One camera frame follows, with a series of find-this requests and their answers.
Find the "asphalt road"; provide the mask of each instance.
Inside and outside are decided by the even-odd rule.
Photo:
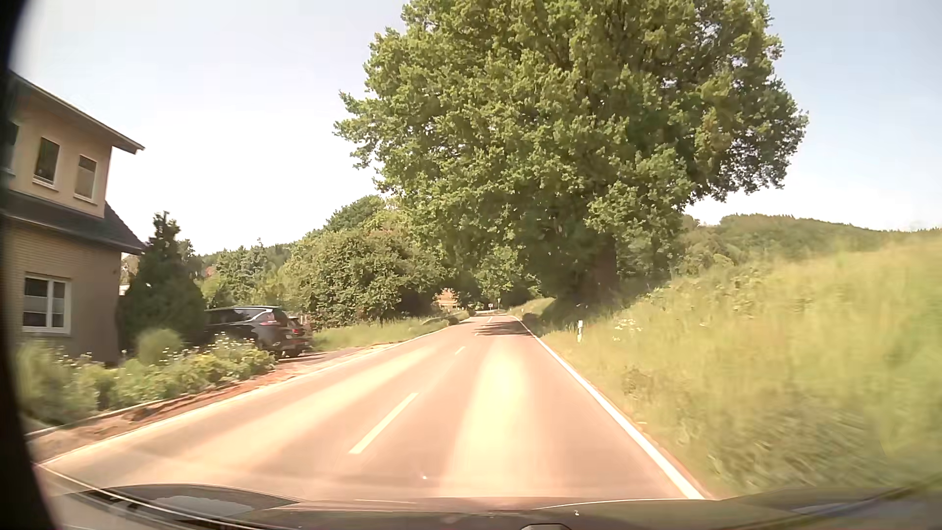
[[[197,483],[302,500],[683,498],[511,317],[475,317],[45,464],[95,487]]]

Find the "grass verge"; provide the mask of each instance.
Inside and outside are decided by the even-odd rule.
[[[454,315],[458,322],[468,318],[464,311]],[[371,346],[386,342],[402,342],[448,327],[448,318],[409,318],[385,323],[358,323],[346,327],[322,329],[312,335],[314,349],[319,352],[353,346]]]
[[[942,472],[942,239],[715,267],[543,340],[717,494]]]

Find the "window frame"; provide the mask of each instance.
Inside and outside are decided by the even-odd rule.
[[[95,163],[95,171],[91,174],[91,197],[86,197],[85,195],[76,191],[76,189],[78,188],[78,176],[83,169],[81,166],[83,157]],[[87,203],[92,203],[92,204],[97,204],[95,203],[95,192],[97,190],[98,190],[98,160],[92,157],[89,157],[88,155],[83,155],[79,153],[78,160],[75,162],[75,186],[73,186],[72,195],[73,197],[81,201],[85,201]]]
[[[39,169],[37,166],[40,165],[40,153],[42,152],[42,141],[50,141],[58,146],[58,151],[56,152],[56,168],[53,170],[53,179],[48,180],[44,176],[39,176],[36,174],[36,170]],[[57,190],[57,181],[56,176],[59,175],[59,159],[62,158],[62,142],[57,138],[50,138],[48,135],[40,134],[40,145],[36,149],[36,159],[33,162],[33,182],[45,186],[46,188],[51,188]]]
[[[46,282],[46,323],[49,325],[37,326],[37,325],[22,325],[21,327],[24,333],[44,333],[44,334],[53,334],[53,335],[70,335],[72,333],[72,280],[68,278],[60,278],[57,276],[48,276],[45,274],[36,274],[36,273],[25,273],[23,275],[24,287],[20,289],[20,296],[23,297],[25,301],[25,281],[26,279],[40,280]],[[52,327],[52,315],[53,315],[53,293],[55,292],[55,282],[65,284],[65,298],[63,298],[64,308],[62,311],[62,327]],[[24,307],[20,308],[20,320],[23,320]]]

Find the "shrub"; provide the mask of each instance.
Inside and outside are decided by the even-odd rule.
[[[17,396],[28,416],[68,423],[94,413],[97,392],[88,379],[77,377],[79,361],[35,341],[23,344],[15,358]]]
[[[106,368],[100,362],[87,361],[79,367],[78,380],[82,385],[89,385],[95,389],[99,410],[107,410],[111,407],[111,390],[115,386],[115,375],[114,370]]]
[[[132,358],[106,368],[82,356],[28,342],[17,352],[17,390],[23,412],[36,420],[68,423],[96,410],[122,408],[196,393],[269,372],[275,358],[241,340],[219,338],[145,364]]]
[[[138,335],[138,360],[144,364],[156,364],[183,348],[180,334],[172,329],[148,329]]]

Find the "white edge line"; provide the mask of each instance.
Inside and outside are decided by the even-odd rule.
[[[409,403],[411,403],[412,400],[415,399],[415,396],[417,395],[418,395],[418,392],[413,392],[409,394],[408,396],[406,396],[406,399],[402,400],[402,403],[398,404],[396,408],[390,410],[389,414],[386,414],[386,417],[383,418],[382,421],[377,423],[376,426],[373,427],[371,431],[366,433],[366,436],[364,436],[363,439],[361,439],[359,443],[353,446],[353,449],[349,450],[349,453],[351,455],[359,455],[360,453],[362,453],[363,450],[366,449],[366,446],[368,446],[371,441],[376,439],[376,437],[380,435],[382,430],[385,429],[386,426],[389,425],[389,423],[392,423],[393,420],[396,418],[396,416],[398,416],[399,413],[402,412],[402,410],[406,406],[408,406]]]
[[[422,339],[422,338],[424,338],[424,337],[428,337],[429,335],[434,335],[435,333],[438,333],[439,331],[445,331],[446,329],[453,329],[453,328],[452,328],[452,327],[443,327],[443,328],[441,328],[441,329],[436,329],[435,331],[426,333],[425,335],[419,335],[418,337],[413,337],[413,338],[411,338],[411,339],[409,339],[409,340],[404,340],[403,342],[397,342],[397,343],[395,343],[395,344],[390,344],[389,346],[386,346],[385,348],[381,348],[381,349],[379,349],[379,350],[376,350],[375,352],[370,352],[370,353],[365,354],[365,355],[362,355],[362,356],[356,356],[356,357],[354,357],[354,358],[347,359],[347,360],[345,360],[345,361],[343,361],[343,362],[338,362],[337,364],[333,364],[333,365],[331,365],[331,366],[325,366],[324,368],[321,368],[321,369],[319,369],[319,370],[315,370],[315,371],[310,372],[310,373],[305,373],[305,374],[302,374],[302,375],[296,375],[295,377],[291,377],[290,379],[285,379],[285,381],[279,381],[278,383],[272,383],[271,385],[266,385],[266,386],[263,386],[263,387],[259,387],[258,389],[249,390],[248,392],[244,392],[244,393],[235,395],[235,396],[233,396],[233,397],[231,397],[231,398],[227,398],[227,399],[224,399],[224,400],[222,400],[222,401],[216,401],[215,403],[210,403],[210,404],[208,404],[208,405],[201,406],[201,407],[199,407],[199,408],[194,408],[194,409],[192,409],[192,410],[188,410],[187,412],[184,412],[184,413],[182,413],[182,414],[178,414],[178,415],[176,415],[176,416],[170,416],[169,418],[167,418],[167,419],[165,419],[165,420],[160,420],[159,422],[148,423],[148,424],[143,425],[143,426],[141,426],[141,427],[139,427],[139,428],[137,428],[137,429],[134,429],[134,430],[131,430],[131,431],[126,431],[126,432],[117,434],[117,435],[115,435],[115,436],[113,436],[113,437],[109,437],[109,438],[105,438],[105,439],[100,439],[100,440],[98,440],[98,441],[96,441],[96,442],[94,442],[94,443],[90,443],[89,445],[83,445],[83,446],[81,446],[81,447],[76,447],[75,449],[72,449],[71,451],[67,451],[67,452],[65,452],[65,453],[63,453],[63,454],[61,454],[61,455],[53,456],[52,458],[48,458],[48,459],[46,459],[46,460],[43,460],[42,462],[36,462],[34,465],[36,465],[36,466],[41,466],[41,467],[45,468],[46,466],[52,465],[52,464],[55,463],[56,461],[58,461],[58,460],[60,460],[60,459],[62,459],[62,458],[65,458],[66,456],[75,455],[75,454],[77,454],[77,453],[81,453],[81,452],[83,452],[83,451],[89,451],[89,450],[92,450],[92,449],[100,449],[100,448],[102,448],[102,447],[104,447],[104,446],[106,446],[106,445],[108,445],[108,444],[114,443],[114,442],[115,442],[116,440],[118,440],[118,439],[130,439],[130,438],[132,438],[132,437],[134,437],[134,436],[140,436],[141,433],[146,433],[146,432],[149,432],[149,431],[151,431],[151,430],[155,430],[155,429],[157,429],[157,428],[165,427],[165,426],[167,426],[168,424],[170,424],[170,423],[172,423],[172,422],[174,422],[174,421],[182,420],[183,418],[187,418],[187,417],[198,416],[198,415],[200,415],[200,414],[205,413],[207,410],[212,410],[212,409],[214,409],[214,408],[218,408],[218,407],[223,406],[223,405],[230,405],[230,404],[232,404],[233,402],[238,401],[238,400],[240,400],[240,399],[245,399],[245,398],[247,398],[247,397],[249,397],[249,396],[257,396],[257,395],[260,395],[260,394],[264,393],[265,391],[272,390],[272,389],[277,389],[278,387],[280,387],[280,386],[282,386],[282,385],[287,385],[288,383],[297,383],[297,382],[301,381],[302,379],[304,379],[305,377],[310,377],[310,376],[312,376],[312,375],[317,375],[317,374],[319,374],[319,373],[325,373],[325,372],[328,372],[328,371],[330,371],[330,370],[334,370],[334,369],[340,368],[340,367],[342,367],[342,366],[347,366],[348,364],[353,363],[353,362],[356,362],[356,361],[358,361],[358,360],[362,360],[362,359],[365,359],[365,358],[370,358],[370,357],[372,357],[372,356],[374,356],[374,355],[376,355],[376,354],[385,352],[385,351],[387,351],[387,350],[391,350],[391,349],[393,349],[393,348],[395,348],[395,347],[397,347],[397,346],[401,346],[402,344],[407,344],[407,343],[409,343],[409,342],[412,342],[413,340],[419,340],[419,339]]]
[[[621,413],[621,411],[619,411],[611,403],[609,403],[609,401],[605,399],[602,396],[602,394],[599,393],[598,390],[596,390],[592,385],[590,385],[589,382],[586,381],[584,377],[579,375],[579,373],[576,372],[576,370],[574,370],[573,367],[569,366],[569,363],[563,360],[562,357],[560,357],[549,346],[547,346],[546,343],[543,342],[542,339],[540,339],[539,337],[536,336],[536,334],[530,331],[530,328],[528,328],[527,325],[524,324],[522,320],[520,320],[519,318],[515,316],[513,317],[514,319],[516,319],[516,321],[520,323],[520,325],[524,326],[524,329],[527,330],[527,332],[530,334],[531,337],[536,339],[537,342],[539,342],[540,345],[543,346],[544,349],[547,352],[549,352],[549,354],[552,355],[553,358],[555,358],[560,363],[560,365],[562,365],[562,367],[565,368],[566,371],[570,375],[572,375],[576,381],[579,382],[580,385],[582,385],[582,388],[588,391],[592,395],[592,397],[595,398],[595,401],[597,401],[598,404],[601,405],[602,408],[606,410],[606,412],[608,412],[608,414],[612,417],[612,419],[615,420],[619,425],[621,425],[621,427],[625,430],[625,432],[627,432],[628,435],[632,437],[632,439],[635,440],[635,443],[641,446],[644,452],[647,453],[647,455],[650,456],[652,460],[654,460],[655,464],[658,464],[658,467],[660,467],[660,469],[664,472],[664,474],[667,475],[667,478],[669,478],[671,482],[673,482],[674,485],[677,486],[678,489],[680,489],[680,492],[682,494],[687,496],[688,499],[705,499],[706,498],[703,496],[702,493],[700,493],[699,490],[697,490],[697,488],[693,486],[693,484],[690,483],[690,481],[687,480],[687,478],[683,474],[681,474],[680,471],[677,470],[677,468],[674,467],[673,464],[671,464],[670,461],[668,461],[668,459],[664,455],[661,454],[660,451],[658,451],[658,448],[655,447],[649,439],[645,438],[644,435],[641,432],[639,432],[638,429],[636,429],[635,426],[632,425],[631,422],[629,422],[625,418],[625,416]]]

